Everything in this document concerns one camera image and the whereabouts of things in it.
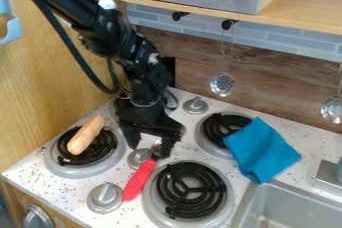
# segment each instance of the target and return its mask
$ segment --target hook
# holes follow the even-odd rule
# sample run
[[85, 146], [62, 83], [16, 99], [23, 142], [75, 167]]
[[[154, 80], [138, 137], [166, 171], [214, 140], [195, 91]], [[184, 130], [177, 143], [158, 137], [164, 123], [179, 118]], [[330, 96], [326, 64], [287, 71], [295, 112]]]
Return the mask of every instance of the hook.
[[222, 29], [223, 30], [225, 30], [225, 31], [228, 31], [228, 30], [230, 30], [230, 28], [232, 28], [232, 26], [234, 25], [234, 24], [236, 24], [236, 23], [238, 23], [238, 22], [240, 22], [240, 21], [238, 21], [238, 20], [233, 20], [233, 19], [228, 19], [228, 20], [225, 20], [225, 21], [223, 21], [223, 23], [222, 23]]
[[176, 22], [180, 21], [183, 16], [190, 15], [191, 13], [188, 12], [174, 12], [172, 14], [172, 19]]

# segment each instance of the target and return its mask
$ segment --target white countertop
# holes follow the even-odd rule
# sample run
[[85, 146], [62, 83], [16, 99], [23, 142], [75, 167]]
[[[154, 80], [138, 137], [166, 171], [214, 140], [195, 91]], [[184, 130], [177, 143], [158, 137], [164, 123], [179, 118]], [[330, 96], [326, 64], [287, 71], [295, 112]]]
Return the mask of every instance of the white countertop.
[[[302, 155], [302, 160], [299, 163], [284, 171], [275, 178], [276, 180], [342, 202], [340, 198], [313, 188], [321, 159], [336, 163], [341, 158], [342, 135], [205, 97], [203, 99], [209, 104], [209, 111], [202, 115], [190, 115], [183, 111], [182, 104], [195, 95], [180, 90], [173, 91], [180, 100], [180, 107], [170, 116], [181, 122], [187, 132], [182, 141], [176, 144], [171, 157], [159, 161], [158, 166], [176, 160], [197, 160], [212, 165], [221, 170], [230, 180], [235, 191], [235, 204], [238, 205], [249, 180], [239, 173], [235, 161], [217, 158], [204, 152], [195, 142], [193, 134], [197, 122], [210, 113], [239, 112], [253, 117], [259, 116], [276, 129]], [[118, 125], [109, 116], [107, 107], [108, 103], [94, 110], [89, 116], [101, 114], [106, 118], [108, 126], [117, 128]], [[85, 119], [87, 117], [76, 124], [83, 124]], [[156, 139], [153, 136], [143, 135], [138, 147], [149, 148]], [[45, 147], [40, 147], [3, 172], [4, 179], [85, 227], [157, 227], [145, 215], [141, 207], [141, 196], [129, 203], [124, 203], [120, 209], [106, 215], [95, 214], [86, 205], [87, 195], [94, 187], [104, 182], [111, 182], [120, 187], [126, 184], [133, 172], [126, 164], [126, 157], [131, 152], [128, 147], [124, 158], [114, 168], [96, 177], [86, 179], [64, 179], [50, 173], [44, 166], [44, 149]]]

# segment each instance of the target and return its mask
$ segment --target blue towel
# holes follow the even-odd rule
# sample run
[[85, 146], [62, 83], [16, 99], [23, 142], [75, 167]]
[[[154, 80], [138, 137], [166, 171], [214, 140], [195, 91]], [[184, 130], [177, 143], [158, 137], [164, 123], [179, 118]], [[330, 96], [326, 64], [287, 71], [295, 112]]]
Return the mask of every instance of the blue towel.
[[271, 180], [301, 156], [260, 118], [224, 139], [241, 173], [256, 183]]

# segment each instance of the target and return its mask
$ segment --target sink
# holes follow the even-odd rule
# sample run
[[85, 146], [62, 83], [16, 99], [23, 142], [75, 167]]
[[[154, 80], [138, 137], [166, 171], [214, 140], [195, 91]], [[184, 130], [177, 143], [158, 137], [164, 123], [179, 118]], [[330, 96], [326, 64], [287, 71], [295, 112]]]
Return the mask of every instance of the sink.
[[341, 228], [342, 203], [278, 181], [250, 184], [232, 228]]

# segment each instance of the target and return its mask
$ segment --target black cable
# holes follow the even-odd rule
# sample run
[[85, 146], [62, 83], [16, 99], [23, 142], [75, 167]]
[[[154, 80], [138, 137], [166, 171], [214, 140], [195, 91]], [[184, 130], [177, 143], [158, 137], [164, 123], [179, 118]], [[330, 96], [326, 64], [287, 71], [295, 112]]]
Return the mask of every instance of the black cable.
[[172, 101], [175, 103], [175, 107], [170, 107], [167, 105], [167, 97], [166, 97], [166, 103], [162, 101], [164, 107], [166, 110], [168, 111], [174, 111], [178, 108], [179, 106], [179, 101], [178, 101], [178, 98], [169, 90], [169, 89], [165, 89], [164, 91], [164, 95], [168, 95], [170, 97], [170, 99], [172, 99]]
[[97, 86], [102, 92], [107, 94], [116, 94], [120, 89], [119, 80], [115, 74], [113, 64], [111, 60], [107, 59], [108, 70], [113, 82], [113, 89], [108, 88], [105, 86], [102, 81], [97, 77], [97, 75], [93, 72], [93, 70], [89, 67], [87, 62], [83, 59], [80, 52], [75, 47], [74, 43], [71, 41], [69, 35], [66, 33], [64, 28], [58, 22], [57, 18], [54, 16], [50, 8], [48, 7], [45, 0], [32, 0], [36, 6], [40, 9], [40, 11], [44, 14], [46, 19], [50, 22], [52, 27], [56, 30], [59, 37], [63, 40], [64, 44], [68, 47], [70, 53], [75, 58], [76, 62], [80, 65], [82, 70], [85, 72], [87, 77]]

